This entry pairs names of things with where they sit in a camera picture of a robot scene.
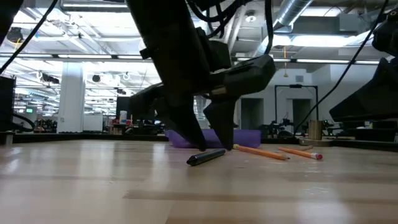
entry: pipe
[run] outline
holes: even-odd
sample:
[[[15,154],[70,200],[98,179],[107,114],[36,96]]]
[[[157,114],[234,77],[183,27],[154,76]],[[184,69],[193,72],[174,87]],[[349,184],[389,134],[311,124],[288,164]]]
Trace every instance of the pipe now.
[[[230,53],[232,52],[232,49],[233,49],[234,44],[236,42],[236,38],[238,36],[239,29],[240,29],[240,27],[242,25],[242,21],[244,19],[245,14],[246,14],[246,10],[247,10],[246,5],[241,6],[241,8],[239,9],[238,20],[236,21],[236,25],[234,26],[231,41],[228,44],[228,50],[229,50]]]
[[[284,0],[280,5],[278,16],[274,22],[274,30],[293,25],[301,13],[303,13],[303,11],[309,7],[312,2],[313,0]],[[258,57],[262,55],[267,47],[267,44],[268,38],[264,37],[264,40],[261,42],[252,56]]]
[[[283,26],[292,25],[312,2],[313,0],[284,0],[275,21]]]
[[[228,42],[229,42],[229,37],[231,35],[232,26],[234,25],[234,22],[235,22],[235,16],[233,16],[232,19],[227,24],[225,35],[224,35],[224,38],[223,38],[223,42],[225,44],[228,44]]]

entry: wooden table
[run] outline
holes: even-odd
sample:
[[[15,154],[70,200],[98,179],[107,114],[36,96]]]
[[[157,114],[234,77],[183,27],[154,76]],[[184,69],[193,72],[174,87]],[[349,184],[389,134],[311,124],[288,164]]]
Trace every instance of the wooden table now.
[[[263,146],[275,150],[276,145]],[[0,148],[1,223],[398,223],[398,154],[315,148],[324,161],[166,142],[60,141]]]

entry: purple mat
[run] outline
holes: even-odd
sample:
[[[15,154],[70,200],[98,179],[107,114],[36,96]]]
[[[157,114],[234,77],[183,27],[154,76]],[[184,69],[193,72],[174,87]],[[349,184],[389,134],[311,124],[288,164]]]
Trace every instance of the purple mat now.
[[[202,129],[203,135],[206,139],[207,148],[222,148],[223,145],[218,140],[218,137],[213,129]],[[185,140],[181,135],[175,131],[168,130],[165,133],[166,137],[176,148],[192,148],[195,147]],[[234,130],[234,144],[241,146],[257,148],[261,144],[260,130]]]

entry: orange pencil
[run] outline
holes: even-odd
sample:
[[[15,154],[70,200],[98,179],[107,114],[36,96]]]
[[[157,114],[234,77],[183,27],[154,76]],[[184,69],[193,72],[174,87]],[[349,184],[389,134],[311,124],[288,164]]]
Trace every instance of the orange pencil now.
[[[279,147],[278,148],[281,151],[284,152],[288,152],[288,153],[292,153],[292,154],[296,154],[299,156],[304,156],[304,157],[308,157],[308,158],[312,158],[312,159],[316,159],[316,160],[321,160],[323,158],[323,156],[321,154],[318,153],[311,153],[311,152],[303,152],[303,151],[299,151],[299,150],[295,150],[295,149],[290,149],[287,147]]]
[[[280,159],[280,160],[290,159],[289,157],[287,157],[283,154],[280,154],[280,153],[259,150],[259,149],[255,149],[255,148],[251,148],[251,147],[240,146],[238,144],[234,144],[234,149],[238,149],[243,152],[249,152],[249,153],[257,154],[260,156],[266,156],[266,157],[270,157],[270,158],[274,158],[274,159]]]

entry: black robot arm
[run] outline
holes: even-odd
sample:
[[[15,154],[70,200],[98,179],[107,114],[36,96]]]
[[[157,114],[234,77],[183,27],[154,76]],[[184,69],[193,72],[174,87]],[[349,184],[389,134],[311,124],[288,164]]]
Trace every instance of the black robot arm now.
[[[374,30],[375,49],[398,56],[398,8]],[[380,59],[373,78],[330,110],[335,121],[371,121],[398,118],[398,59]]]
[[[214,2],[189,1],[201,10],[212,6],[206,2]],[[245,2],[230,7],[236,11]],[[232,67],[228,46],[208,40],[201,28],[195,28],[185,0],[126,0],[126,4],[147,47],[141,55],[153,60],[162,80],[131,96],[131,114],[140,117],[155,109],[157,119],[204,151],[193,96],[207,95],[211,104],[204,114],[224,147],[232,149],[235,102],[241,95],[265,89],[275,73],[273,59],[263,55]]]

